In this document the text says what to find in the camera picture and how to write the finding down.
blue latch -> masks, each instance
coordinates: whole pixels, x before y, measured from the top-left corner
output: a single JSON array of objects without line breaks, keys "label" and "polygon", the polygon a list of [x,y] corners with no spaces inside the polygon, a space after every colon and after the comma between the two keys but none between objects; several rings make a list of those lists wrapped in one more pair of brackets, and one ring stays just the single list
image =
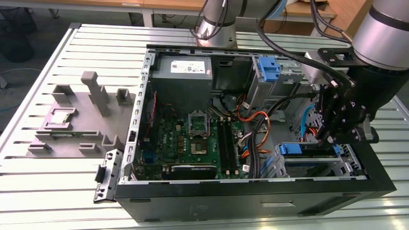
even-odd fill
[{"label": "blue latch", "polygon": [[302,154],[300,144],[282,144],[280,146],[281,154]]},{"label": "blue latch", "polygon": [[268,160],[265,161],[265,163],[264,163],[262,167],[261,167],[261,170],[260,170],[260,175],[262,175],[262,174],[264,174],[264,172],[265,172],[265,170],[268,169],[269,164],[270,164],[272,162],[273,162],[273,157],[270,156],[270,157],[268,158]]},{"label": "blue latch", "polygon": [[340,146],[334,145],[334,146],[333,146],[333,150],[334,150],[334,154],[336,154],[337,156],[340,156],[340,154],[341,154]]},{"label": "blue latch", "polygon": [[265,82],[274,82],[278,79],[280,65],[273,57],[260,57],[258,68]]}]

black cable harness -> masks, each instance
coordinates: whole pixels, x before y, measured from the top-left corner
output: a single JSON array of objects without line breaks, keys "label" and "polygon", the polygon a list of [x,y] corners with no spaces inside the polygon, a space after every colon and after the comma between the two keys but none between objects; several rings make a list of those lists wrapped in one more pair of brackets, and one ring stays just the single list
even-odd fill
[{"label": "black cable harness", "polygon": [[[317,93],[298,93],[290,96],[284,97],[280,99],[274,105],[268,110],[268,116],[270,117],[274,112],[280,109],[280,107],[288,103],[290,100],[296,98],[314,98],[317,96]],[[256,144],[256,135],[258,133],[258,130],[261,128],[262,123],[265,123],[265,118],[258,120],[256,129],[252,131],[252,134],[246,140],[246,145],[250,152],[250,174],[249,178],[260,178],[260,155],[257,150],[257,144]]]},{"label": "black cable harness", "polygon": [[318,33],[320,33],[324,37],[326,37],[326,38],[329,38],[329,39],[332,39],[332,40],[336,40],[336,41],[340,41],[340,42],[345,42],[345,43],[350,43],[346,39],[340,38],[340,37],[336,37],[336,36],[332,36],[332,35],[324,33],[324,31],[320,29],[317,19],[324,23],[325,26],[328,26],[330,29],[333,29],[333,30],[337,31],[338,33],[342,33],[344,30],[340,29],[338,27],[336,27],[334,25],[330,25],[330,24],[324,20],[324,18],[322,18],[321,15],[320,15],[320,12],[318,12],[317,5],[314,4],[314,0],[312,0],[312,2],[310,2],[310,7],[312,7],[312,14],[313,14],[314,29],[318,31]]},{"label": "black cable harness", "polygon": [[328,65],[308,59],[304,56],[300,56],[297,54],[290,53],[288,50],[285,50],[284,48],[281,48],[266,36],[266,34],[264,33],[262,29],[261,29],[261,25],[262,22],[265,21],[265,19],[268,18],[268,16],[270,15],[270,13],[273,12],[273,10],[276,9],[277,5],[278,5],[280,1],[276,2],[276,4],[270,7],[270,9],[268,10],[266,14],[261,17],[258,24],[256,26],[256,31],[258,33],[258,36],[261,38],[261,40],[266,43],[266,45],[276,50],[278,53],[281,53],[285,57],[293,59],[294,61],[309,65],[314,68],[317,68],[318,70],[326,72],[330,74],[330,76],[337,79],[340,82],[349,84],[349,79],[345,75],[342,75],[338,71],[336,71],[332,67],[329,67]]},{"label": "black cable harness", "polygon": [[[209,0],[205,0],[204,2],[204,6],[202,8],[200,9],[200,12],[198,12],[198,15],[197,15],[197,19],[196,19],[196,24],[194,24],[194,27],[197,26],[197,23],[198,23],[198,18],[200,18],[200,15],[202,14],[204,12],[204,9],[205,9],[205,6],[208,4]],[[217,20],[217,23],[216,23],[216,26],[214,26],[214,30],[212,32],[212,34],[209,36],[200,36],[197,35],[196,33],[196,30],[194,28],[193,29],[189,29],[190,31],[190,34],[193,35],[193,37],[196,37],[198,40],[209,40],[212,37],[214,37],[217,35],[217,33],[220,32],[221,30],[221,25],[224,24],[225,22],[225,18],[226,18],[226,15],[228,15],[228,11],[229,11],[229,0],[225,0],[225,6],[220,12],[220,16],[218,16],[218,20]]]}]

metal screw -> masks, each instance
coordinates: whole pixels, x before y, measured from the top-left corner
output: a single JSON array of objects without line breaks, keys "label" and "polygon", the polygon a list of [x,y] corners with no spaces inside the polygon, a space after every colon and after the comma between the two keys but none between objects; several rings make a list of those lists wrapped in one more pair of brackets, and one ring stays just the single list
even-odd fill
[{"label": "metal screw", "polygon": [[332,86],[333,86],[334,88],[338,87],[338,83],[337,83],[334,80],[330,81],[330,84],[332,84]]}]

sticker label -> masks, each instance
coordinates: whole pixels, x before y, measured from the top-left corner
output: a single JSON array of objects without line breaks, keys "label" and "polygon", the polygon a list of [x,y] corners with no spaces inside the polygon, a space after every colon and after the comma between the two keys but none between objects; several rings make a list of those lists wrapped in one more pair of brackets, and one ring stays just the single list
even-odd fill
[{"label": "sticker label", "polygon": [[250,167],[245,164],[242,165],[242,171],[246,173],[250,171]]},{"label": "sticker label", "polygon": [[134,4],[134,3],[122,3],[122,6],[141,6],[140,4]]},{"label": "sticker label", "polygon": [[205,73],[204,61],[172,61],[170,73]]},{"label": "sticker label", "polygon": [[245,107],[246,109],[249,109],[250,105],[246,102],[241,103],[242,107]]}]

black cable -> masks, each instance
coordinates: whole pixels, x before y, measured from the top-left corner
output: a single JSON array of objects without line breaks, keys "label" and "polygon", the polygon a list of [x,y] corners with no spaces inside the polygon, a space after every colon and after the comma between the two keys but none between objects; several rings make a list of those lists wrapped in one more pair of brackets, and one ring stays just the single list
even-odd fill
[{"label": "black cable", "polygon": [[345,38],[340,38],[340,37],[336,37],[336,36],[332,36],[332,35],[324,33],[324,31],[320,29],[320,25],[318,25],[318,21],[317,21],[317,11],[318,11],[318,9],[316,8],[316,5],[313,4],[313,0],[310,2],[310,5],[312,5],[310,7],[312,7],[312,14],[313,14],[314,29],[318,31],[318,33],[324,37],[326,37],[326,38],[329,38],[332,40],[349,43],[349,41]]},{"label": "black cable", "polygon": [[218,32],[221,30],[221,25],[224,24],[225,18],[226,18],[226,15],[228,15],[228,6],[229,6],[229,2],[228,2],[228,0],[225,0],[225,7],[222,8],[222,10],[220,12],[220,16],[218,16],[217,23],[216,23],[216,26],[214,26],[216,29],[213,30],[212,34],[208,37],[198,38],[198,39],[209,40],[212,37],[214,37],[218,34]]},{"label": "black cable", "polygon": [[257,145],[256,145],[256,136],[257,132],[253,130],[253,133],[250,135],[250,144],[252,148],[250,149],[250,155],[253,155],[254,158],[254,178],[260,178],[260,155],[258,155],[258,150],[257,150]]},{"label": "black cable", "polygon": [[[196,20],[196,26],[197,26],[197,23],[198,23],[200,15],[204,12],[206,3],[208,3],[208,0],[204,2],[204,6],[202,6],[202,8],[201,8],[201,10],[198,12],[197,20]],[[193,37],[196,37],[200,40],[209,40],[212,37],[214,37],[217,35],[217,33],[221,30],[221,25],[224,24],[225,18],[226,18],[226,15],[228,15],[228,6],[229,6],[229,1],[225,0],[225,7],[222,8],[222,10],[220,12],[218,20],[217,20],[217,23],[216,23],[216,26],[214,26],[216,29],[213,30],[212,34],[209,36],[198,37],[197,34],[196,34],[196,30],[194,29],[189,29],[190,34],[193,35]]]},{"label": "black cable", "polygon": [[261,40],[266,43],[266,45],[276,50],[278,53],[281,53],[285,57],[293,59],[297,62],[304,63],[305,65],[309,65],[312,67],[314,67],[316,69],[326,72],[330,74],[330,76],[333,78],[336,78],[338,81],[341,81],[342,83],[348,84],[349,83],[349,79],[338,72],[336,71],[332,67],[329,67],[328,65],[308,59],[304,56],[300,56],[297,54],[290,53],[288,50],[285,50],[284,48],[281,48],[266,36],[266,34],[264,33],[262,29],[261,29],[261,24],[265,21],[266,17],[270,15],[270,13],[273,12],[273,10],[276,9],[277,5],[278,5],[280,1],[276,2],[276,4],[270,7],[269,11],[266,12],[266,14],[261,17],[258,24],[256,26],[256,31],[258,33],[258,36],[261,38]]},{"label": "black cable", "polygon": [[317,19],[322,22],[322,24],[324,24],[325,26],[328,26],[330,29],[333,29],[334,31],[337,31],[338,33],[342,33],[344,30],[342,30],[340,27],[332,25],[332,24],[330,24],[329,22],[326,22],[325,19],[322,18],[321,14],[320,14],[320,12],[318,12],[317,5],[316,5],[316,3],[314,3],[314,0],[312,0],[310,4],[312,4],[312,7],[313,7],[312,12],[314,12],[316,17],[317,17]]},{"label": "black cable", "polygon": [[[249,151],[250,151],[250,138],[248,138],[246,140],[246,146],[249,148]],[[254,177],[254,159],[253,159],[253,156],[252,156],[252,153],[250,153],[250,171],[249,171],[249,178],[253,178]]]},{"label": "black cable", "polygon": [[169,22],[169,21],[166,20],[166,16],[164,16],[162,14],[160,14],[160,16],[161,16],[162,20],[173,26],[173,28],[176,28],[177,26],[180,26],[181,23],[184,23],[184,21],[185,21],[185,19],[186,19],[186,15],[185,15],[185,17],[184,17],[184,19],[181,20],[181,22],[180,22],[178,24],[174,25],[172,22]]},{"label": "black cable", "polygon": [[276,33],[278,33],[282,30],[282,28],[285,26],[285,23],[286,23],[286,15],[288,15],[288,13],[286,13],[286,7],[285,7],[284,8],[284,17],[282,17],[282,21],[281,21],[280,27],[278,27],[278,29],[272,34],[276,34]]},{"label": "black cable", "polygon": [[[290,95],[290,96],[286,96],[284,98],[281,98],[276,103],[274,105],[269,108],[268,110],[268,116],[270,117],[274,112],[280,109],[280,107],[286,103],[289,102],[290,100],[296,99],[296,98],[314,98],[317,96],[317,93],[298,93],[298,94],[294,94],[294,95]],[[257,122],[257,126],[256,126],[256,131],[260,130],[261,128],[261,125],[262,125],[262,122],[265,121],[265,119],[261,119],[258,120]]]}]

